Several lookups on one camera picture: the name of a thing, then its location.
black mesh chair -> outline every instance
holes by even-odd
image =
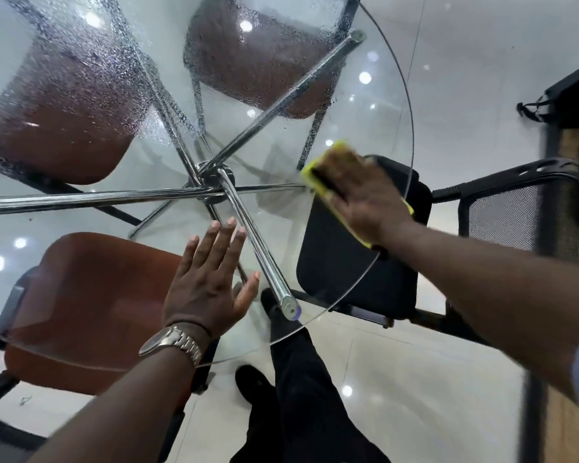
[[[397,187],[409,168],[377,157]],[[459,235],[579,262],[579,163],[543,159],[431,192],[412,171],[409,204],[427,224],[432,204],[459,201]],[[317,198],[296,268],[296,298],[328,307],[358,278],[373,251],[357,242]],[[394,257],[378,260],[333,310],[392,327],[394,320],[485,342],[449,304],[446,314],[416,308],[417,273]]]

black trousers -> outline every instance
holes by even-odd
[[[306,328],[270,350],[278,399],[252,408],[231,463],[390,463],[349,420]]]

wristwatch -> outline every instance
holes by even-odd
[[[176,346],[185,351],[191,359],[194,367],[199,364],[199,361],[202,358],[202,350],[195,339],[176,325],[163,328],[159,333],[155,334],[145,342],[144,346],[139,350],[139,355],[146,356],[160,348],[166,348],[169,346]]]

glass table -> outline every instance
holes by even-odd
[[[0,341],[77,366],[128,368],[111,354],[72,353],[108,322],[117,331],[160,322],[163,296],[153,311],[126,301],[128,286],[107,285],[107,273],[154,291],[162,270],[140,270],[146,256],[171,266],[188,237],[232,215],[250,242],[236,280],[261,270],[261,290],[303,327],[333,304],[294,296],[314,198],[300,170],[338,139],[411,172],[406,86],[357,0],[0,0]],[[141,245],[162,252],[146,251],[140,265],[110,256]],[[74,246],[80,285],[63,261]],[[44,271],[52,263],[59,276]],[[42,282],[52,303],[22,313]],[[85,327],[54,336],[56,317],[95,290],[106,304],[78,313]],[[18,328],[35,334],[18,339]],[[258,298],[211,360],[281,339]],[[139,345],[122,347],[136,358]]]

